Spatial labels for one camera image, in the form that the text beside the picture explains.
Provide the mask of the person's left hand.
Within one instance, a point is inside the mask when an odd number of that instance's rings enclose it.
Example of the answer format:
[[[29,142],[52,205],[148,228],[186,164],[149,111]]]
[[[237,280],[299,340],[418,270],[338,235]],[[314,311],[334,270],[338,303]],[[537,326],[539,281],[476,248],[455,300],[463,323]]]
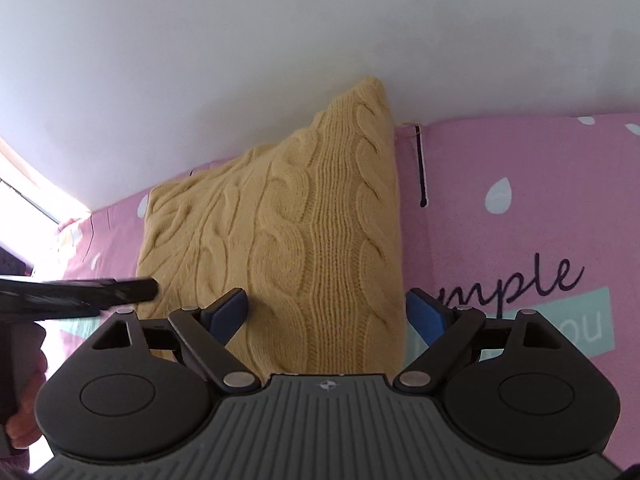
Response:
[[[41,347],[46,331],[36,323],[5,325],[1,347],[1,457],[17,455],[41,437],[36,397],[46,382]]]

